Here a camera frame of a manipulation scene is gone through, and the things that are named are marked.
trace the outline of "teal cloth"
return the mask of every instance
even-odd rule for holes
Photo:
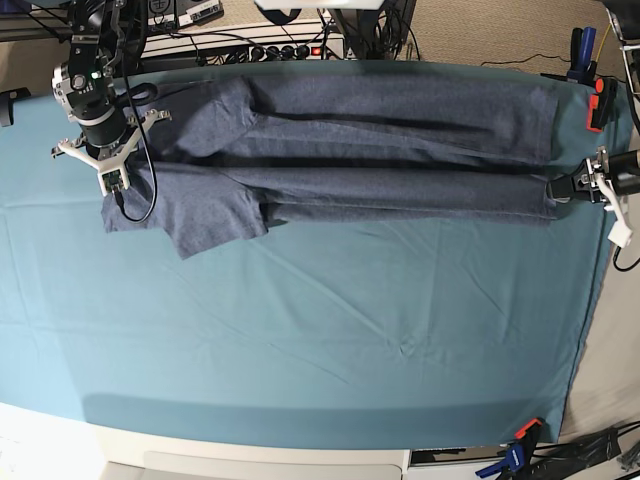
[[[443,72],[556,89],[552,165],[627,147],[590,90],[504,70],[291,62],[242,73]],[[416,94],[428,95],[428,92]],[[95,172],[53,98],[0,130],[0,401],[144,433],[297,448],[505,442],[533,416],[557,438],[607,265],[611,219],[549,227],[427,219],[291,224],[181,261],[161,231],[105,234]]]

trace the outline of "wire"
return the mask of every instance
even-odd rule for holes
[[[625,425],[620,425],[619,427],[616,427],[618,430],[623,430],[625,428],[629,428],[629,427],[637,427],[640,425],[640,421],[637,422],[631,422],[631,423],[627,423]]]
[[[596,73],[596,75],[600,78],[614,78],[620,83],[627,83],[626,80],[622,80],[621,78],[616,77],[615,75],[600,75],[599,73]]]
[[[413,33],[413,29],[411,28],[411,25],[409,25],[409,23],[400,16],[400,13],[396,10],[393,9],[393,11],[395,12],[395,14],[398,16],[398,20],[402,23],[404,23],[407,28],[409,29],[409,33],[411,34],[411,38],[413,38],[413,44],[416,47],[416,55],[418,55],[418,61],[422,60],[422,56],[420,55],[420,47],[418,46],[418,40],[416,39],[416,35],[415,33]]]
[[[32,12],[33,12],[33,11],[36,11],[36,12],[37,12],[38,10],[42,10],[42,11],[44,11],[44,12],[47,12],[47,13],[48,13],[49,15],[51,15],[53,18],[58,19],[61,23],[64,23],[65,25],[67,25],[67,21],[66,21],[64,18],[59,17],[58,15],[56,15],[55,13],[53,13],[53,12],[52,12],[51,10],[49,10],[48,8],[41,7],[40,5],[36,5],[35,3],[32,3],[31,5],[33,5],[33,6],[35,6],[35,7],[38,7],[36,10],[31,10]]]
[[[241,35],[235,35],[233,33],[227,33],[227,32],[202,32],[202,33],[183,33],[183,32],[173,32],[173,33],[168,33],[168,35],[171,38],[191,38],[191,40],[193,41],[192,37],[201,37],[204,35],[220,35],[221,37],[229,37],[229,38],[234,38],[236,40],[242,40],[244,42],[249,43],[250,45],[253,45],[254,47],[260,47],[260,48],[264,48],[265,52],[267,54],[271,54],[274,56],[278,56],[280,58],[282,58],[282,54],[280,53],[275,53],[275,52],[271,52],[270,50],[267,50],[263,45],[260,45],[257,42],[254,42],[253,40],[251,40],[250,38],[246,38],[243,37]]]
[[[146,8],[143,0],[138,0],[138,6],[140,9]],[[131,31],[133,30],[134,17],[135,17],[135,13],[132,13],[131,19],[129,19],[129,26],[127,27],[127,33],[125,34],[125,37],[124,37],[125,44],[127,43],[127,39],[129,38],[129,35],[131,35]],[[140,136],[142,137],[142,145],[144,146],[144,152],[147,157],[147,163],[149,164],[149,171],[151,172],[152,195],[151,195],[151,203],[149,204],[149,208],[141,218],[131,218],[129,215],[127,215],[124,209],[124,198],[122,196],[122,192],[120,192],[119,190],[116,190],[114,192],[114,197],[116,200],[116,204],[120,208],[120,212],[122,213],[124,218],[126,218],[132,223],[143,223],[151,216],[153,209],[156,207],[156,202],[158,200],[158,179],[156,176],[155,165],[153,164],[153,160],[151,160],[151,155],[149,153],[149,141],[147,140],[147,134],[144,131],[144,128],[142,128],[142,120],[140,120],[140,115],[138,115],[138,110],[136,109],[135,102],[133,101],[133,96],[131,94],[132,89],[131,89],[131,85],[129,84],[129,77],[127,76],[127,67],[126,67],[127,62],[126,62],[126,59],[124,58],[126,57],[127,53],[128,53],[127,49],[123,48],[122,49],[122,55],[123,55],[122,79],[124,80],[125,91],[127,94],[127,98],[129,99],[129,106],[133,111],[133,117],[136,121],[136,126],[140,130]]]
[[[622,273],[626,273],[626,272],[630,272],[631,270],[636,268],[638,265],[640,265],[640,258],[638,258],[638,260],[636,260],[634,263],[632,263],[628,267],[621,267],[620,265],[618,265],[618,256],[620,255],[621,251],[622,251],[622,248],[616,247],[616,251],[613,254],[613,266],[615,267],[616,270]]]
[[[607,39],[607,35],[609,35],[609,31],[611,30],[611,23],[607,26],[607,30],[604,32],[604,36],[602,37],[602,41],[600,42],[600,48],[598,48],[598,54],[596,55],[596,63],[600,61],[600,54],[602,53],[602,47],[604,47],[604,42]]]
[[[286,28],[284,28],[284,25],[280,25],[280,28],[282,29],[282,31],[283,31],[284,33],[286,33],[286,34],[287,34],[287,37],[289,37],[289,38],[291,39],[291,41],[293,42],[293,44],[297,47],[297,46],[298,46],[298,42],[296,42],[296,41],[293,39],[293,37],[292,37],[292,36],[291,36],[291,34],[287,31],[287,29],[286,29]]]
[[[193,37],[189,37],[189,40],[191,40],[191,44],[193,45],[193,48],[196,51],[196,65],[198,65],[199,67],[204,66],[204,63],[200,58],[200,50],[198,49],[198,45],[196,45],[196,42],[193,40]]]
[[[135,11],[132,14],[134,20],[136,18]],[[138,38],[138,43],[136,44],[136,49],[133,54],[132,64],[133,68],[137,68],[138,62],[142,58],[142,54],[144,53],[144,49],[147,46],[147,36],[149,35],[149,12],[146,8],[142,8],[140,11],[140,35]]]
[[[546,460],[568,460],[572,457],[555,457],[553,455],[536,455],[535,453],[531,455],[533,458],[541,458]]]
[[[364,35],[362,35],[362,32],[360,31],[360,29],[354,27],[349,22],[347,22],[347,20],[344,18],[344,14],[342,13],[342,10],[335,10],[335,12],[336,12],[336,15],[340,17],[340,21],[356,33],[356,36],[362,41],[362,43],[365,44],[365,46],[367,47],[367,50],[373,50],[371,48],[371,44],[367,41],[366,38],[364,38]]]
[[[378,21],[375,25],[375,30],[378,32],[378,38],[376,39],[376,43],[374,44],[375,52],[378,51],[378,46],[380,47],[380,53],[382,53],[382,57],[385,57],[385,54],[393,55],[393,59],[396,60],[402,50],[402,32],[401,23],[398,22],[398,27],[395,28],[393,25],[394,17],[391,8],[386,9],[382,15],[378,17]],[[381,27],[380,22],[384,20],[384,24]]]
[[[624,435],[626,435],[628,433],[631,433],[631,432],[637,430],[638,428],[640,428],[640,424],[639,425],[634,425],[633,427],[630,427],[629,429],[625,430],[624,432],[620,432],[618,434],[618,436],[622,437],[622,436],[624,436]]]
[[[24,13],[26,13],[26,14],[27,14],[27,16],[28,16],[31,20],[33,20],[34,22],[36,22],[37,24],[39,24],[39,25],[40,25],[40,26],[41,26],[41,27],[42,27],[42,28],[43,28],[43,29],[44,29],[44,30],[45,30],[49,35],[51,35],[52,37],[54,37],[54,38],[58,39],[58,42],[60,42],[60,43],[64,43],[64,42],[66,42],[67,40],[69,40],[69,38],[65,38],[65,37],[63,37],[63,36],[62,36],[62,35],[60,35],[58,32],[56,32],[53,28],[51,28],[49,25],[47,25],[47,24],[45,24],[45,23],[41,22],[41,21],[40,21],[40,19],[38,19],[36,16],[31,15],[31,12],[29,12],[29,11],[27,11],[27,10],[23,9],[22,7],[20,7],[20,9],[22,9],[22,11],[23,11]]]
[[[316,13],[318,14],[318,17],[320,17],[320,21],[322,22],[322,26],[326,27],[327,26],[327,22],[324,19],[324,16],[322,15],[322,11],[319,8],[316,8]]]
[[[320,30],[320,32],[318,32],[316,34],[315,37],[313,37],[311,40],[308,40],[306,42],[304,42],[302,45],[300,45],[301,47],[306,47],[307,45],[309,45],[312,42],[315,42],[318,38],[320,38],[320,35],[323,35],[325,31],[327,31],[327,29],[333,24],[333,20],[325,23],[324,27],[322,27],[322,29]]]
[[[329,29],[325,28],[324,35],[322,36],[322,45],[320,49],[320,60],[327,58],[327,42],[329,41]]]
[[[545,55],[543,53],[536,53],[534,55],[531,55],[530,57],[525,58],[524,60],[509,60],[507,62],[482,62],[480,64],[481,67],[484,67],[485,65],[510,65],[512,63],[527,63],[530,60],[533,60],[534,58],[537,57],[541,57],[541,58],[548,58],[550,60],[553,59],[560,59],[562,60],[564,63],[571,63],[571,60],[567,60],[566,58],[562,58],[560,55]]]
[[[638,476],[640,476],[640,471],[631,472],[631,473],[629,473],[627,475],[624,475],[622,477],[618,477],[618,478],[616,478],[614,480],[631,480],[633,478],[638,478]]]
[[[561,447],[573,447],[575,446],[575,443],[554,443],[553,445],[541,445],[539,447],[536,447],[535,450],[550,450],[552,448],[561,448]]]
[[[625,90],[627,91],[627,101],[629,102],[631,119],[633,120],[633,124],[635,125],[638,134],[640,134],[640,119],[638,118],[638,112],[636,112],[635,95],[631,90],[631,85],[629,84],[629,82],[625,83]]]

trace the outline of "blue clamp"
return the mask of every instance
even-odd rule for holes
[[[595,75],[595,62],[591,62],[596,29],[593,27],[574,28],[571,35],[571,67],[567,72],[567,80],[590,84]]]
[[[490,465],[482,470],[478,470],[476,475],[480,478],[487,478],[499,473],[515,473],[525,466],[524,448],[519,443],[513,444],[507,450],[505,457],[494,465]]]

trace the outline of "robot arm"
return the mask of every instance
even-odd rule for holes
[[[75,0],[69,10],[73,31],[69,61],[54,70],[54,97],[77,122],[82,135],[64,139],[52,149],[52,156],[67,154],[95,168],[104,196],[120,195],[129,188],[125,162],[137,149],[143,131],[155,122],[168,119],[166,111],[151,110],[138,122],[136,115],[127,118],[123,103],[116,95],[113,75],[124,61],[126,35],[120,27],[126,0]],[[150,88],[146,100],[153,99]]]

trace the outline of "orange clamp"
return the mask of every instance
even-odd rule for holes
[[[593,119],[593,112],[598,108],[598,104],[600,103],[600,98],[598,97],[598,95],[591,95],[589,97],[589,111],[587,112],[587,130],[591,131],[591,132],[596,132],[596,133],[600,133],[602,132],[601,128],[595,128],[591,126],[591,120]]]
[[[516,438],[518,440],[522,440],[527,434],[527,430],[529,430],[536,424],[542,426],[542,421],[539,418],[532,418],[531,420],[529,420],[529,422],[524,427],[516,432]]]

